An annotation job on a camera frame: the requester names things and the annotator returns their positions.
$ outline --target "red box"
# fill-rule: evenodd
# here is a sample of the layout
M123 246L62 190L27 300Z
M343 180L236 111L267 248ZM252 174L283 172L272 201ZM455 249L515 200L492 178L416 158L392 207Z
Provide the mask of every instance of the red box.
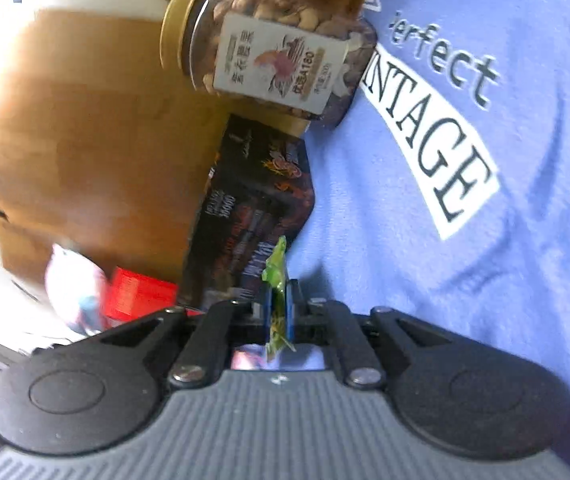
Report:
M103 314L127 322L173 306L178 286L117 267L107 293Z

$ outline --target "jar of cashew nuts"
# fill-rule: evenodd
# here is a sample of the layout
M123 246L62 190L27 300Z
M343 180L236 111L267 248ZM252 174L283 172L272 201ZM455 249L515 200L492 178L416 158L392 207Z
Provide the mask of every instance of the jar of cashew nuts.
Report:
M171 0L160 47L195 89L335 125L376 41L368 23L305 0Z

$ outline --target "screw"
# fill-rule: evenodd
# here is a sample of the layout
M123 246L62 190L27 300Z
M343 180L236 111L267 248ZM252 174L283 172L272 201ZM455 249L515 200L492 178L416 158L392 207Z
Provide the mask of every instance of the screw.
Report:
M174 380L181 383L195 383L203 380L205 377L205 370L196 365L185 365L176 368L172 372Z
M356 370L351 371L347 379L350 383L358 384L359 386L369 386L370 384L379 383L382 376L375 368L356 368Z

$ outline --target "yellow jar lid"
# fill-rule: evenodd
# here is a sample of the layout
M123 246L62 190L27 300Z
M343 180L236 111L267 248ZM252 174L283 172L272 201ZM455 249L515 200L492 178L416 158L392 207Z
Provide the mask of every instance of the yellow jar lid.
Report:
M165 70L183 70L181 48L195 0L170 0L161 28L161 64Z

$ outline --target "person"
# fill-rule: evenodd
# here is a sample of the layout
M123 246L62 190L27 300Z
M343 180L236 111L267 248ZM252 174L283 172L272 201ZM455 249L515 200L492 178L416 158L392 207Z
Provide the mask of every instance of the person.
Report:
M379 46L305 134L310 296L389 305L570 387L570 0L367 0ZM557 452L570 463L570 431Z

